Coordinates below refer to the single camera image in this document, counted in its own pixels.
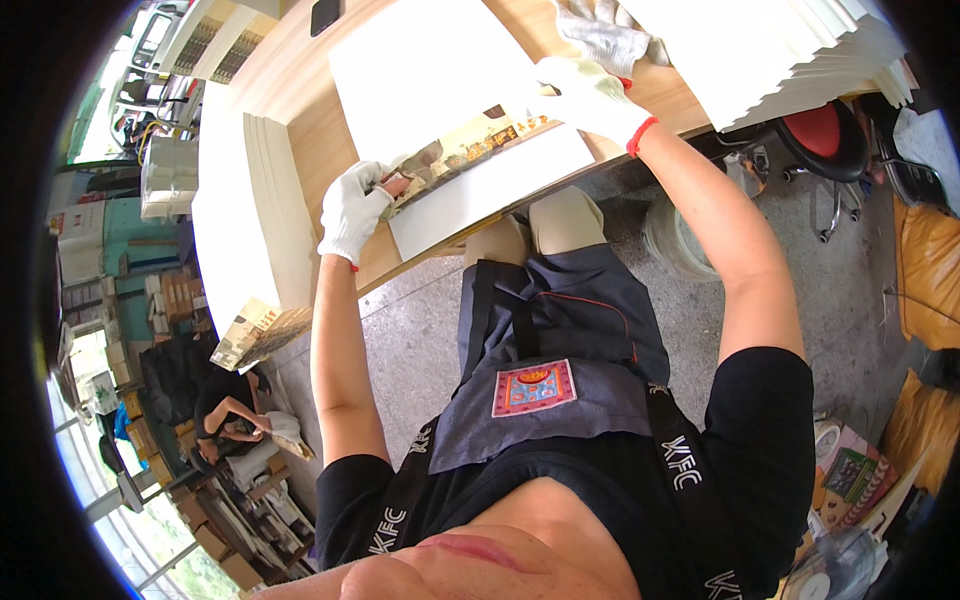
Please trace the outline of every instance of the mobile phone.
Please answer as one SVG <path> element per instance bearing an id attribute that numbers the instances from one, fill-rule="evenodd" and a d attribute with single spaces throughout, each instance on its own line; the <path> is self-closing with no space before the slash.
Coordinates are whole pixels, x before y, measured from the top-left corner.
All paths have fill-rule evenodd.
<path id="1" fill-rule="evenodd" d="M 310 13 L 310 37 L 319 36 L 340 18 L 341 0 L 318 0 Z"/>

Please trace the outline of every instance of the red glove cuff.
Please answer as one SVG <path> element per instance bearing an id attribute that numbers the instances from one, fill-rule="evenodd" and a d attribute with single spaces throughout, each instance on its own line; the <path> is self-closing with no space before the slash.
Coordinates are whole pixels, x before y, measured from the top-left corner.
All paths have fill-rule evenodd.
<path id="1" fill-rule="evenodd" d="M 636 133 L 634 133 L 634 136 L 630 138 L 629 142 L 627 142 L 627 154 L 636 158 L 636 145 L 640 143 L 640 138 L 643 136 L 643 133 L 650 129 L 651 125 L 659 122 L 660 120 L 655 116 L 647 117 L 647 120 L 644 121 L 640 127 L 636 128 Z"/>

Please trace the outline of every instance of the khaki pants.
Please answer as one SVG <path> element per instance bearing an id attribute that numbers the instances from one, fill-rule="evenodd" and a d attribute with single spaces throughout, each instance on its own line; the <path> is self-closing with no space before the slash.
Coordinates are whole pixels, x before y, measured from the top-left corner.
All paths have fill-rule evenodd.
<path id="1" fill-rule="evenodd" d="M 531 248 L 548 256 L 606 242 L 603 213 L 571 185 L 531 204 L 529 228 L 511 216 L 473 233 L 464 249 L 464 267 L 481 258 L 522 267 Z"/>

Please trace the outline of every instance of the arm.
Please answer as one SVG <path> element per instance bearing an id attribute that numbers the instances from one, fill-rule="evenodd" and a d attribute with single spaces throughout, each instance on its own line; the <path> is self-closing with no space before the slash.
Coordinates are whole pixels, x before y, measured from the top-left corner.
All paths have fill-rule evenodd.
<path id="1" fill-rule="evenodd" d="M 636 155 L 690 225 L 723 282 L 727 301 L 718 362 L 755 346 L 784 348 L 804 358 L 793 280 L 776 235 L 753 201 L 660 124 L 639 139 Z"/>
<path id="2" fill-rule="evenodd" d="M 225 427 L 224 430 L 220 432 L 220 437 L 227 438 L 228 440 L 234 440 L 235 442 L 259 442 L 263 439 L 263 432 L 257 432 L 249 435 L 246 433 L 240 433 L 236 429 Z"/>
<path id="3" fill-rule="evenodd" d="M 204 430 L 206 433 L 216 431 L 217 427 L 224 422 L 224 419 L 227 418 L 227 414 L 229 413 L 240 415 L 257 426 L 259 426 L 259 422 L 262 420 L 262 418 L 251 412 L 243 402 L 233 396 L 227 396 L 220 400 L 220 404 L 217 404 L 217 407 L 204 417 Z"/>
<path id="4" fill-rule="evenodd" d="M 784 348 L 803 358 L 793 282 L 780 244 L 740 188 L 666 127 L 649 125 L 650 113 L 595 62 L 548 57 L 538 63 L 536 76 L 561 95 L 536 96 L 531 109 L 635 150 L 690 225 L 727 294 L 719 362 L 754 346 Z M 645 123 L 648 129 L 636 140 Z"/>
<path id="5" fill-rule="evenodd" d="M 260 385 L 260 377 L 253 371 L 247 371 L 247 382 L 250 383 L 250 395 L 253 398 L 253 411 L 257 415 L 262 415 L 263 411 L 260 407 L 260 394 L 257 393 L 257 388 Z"/>
<path id="6" fill-rule="evenodd" d="M 310 340 L 310 379 L 324 467 L 353 454 L 371 454 L 390 463 L 373 401 L 352 269 L 390 194 L 399 194 L 409 184 L 401 180 L 386 186 L 390 191 L 371 189 L 386 173 L 379 163 L 359 162 L 324 196 L 324 240 L 317 248 L 322 258 Z"/>

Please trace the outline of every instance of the embroidered patch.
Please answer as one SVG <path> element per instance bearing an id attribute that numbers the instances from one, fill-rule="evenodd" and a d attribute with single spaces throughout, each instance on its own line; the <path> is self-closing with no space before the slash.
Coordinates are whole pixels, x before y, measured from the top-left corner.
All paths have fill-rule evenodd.
<path id="1" fill-rule="evenodd" d="M 566 359 L 496 374 L 493 417 L 533 413 L 577 399 Z"/>

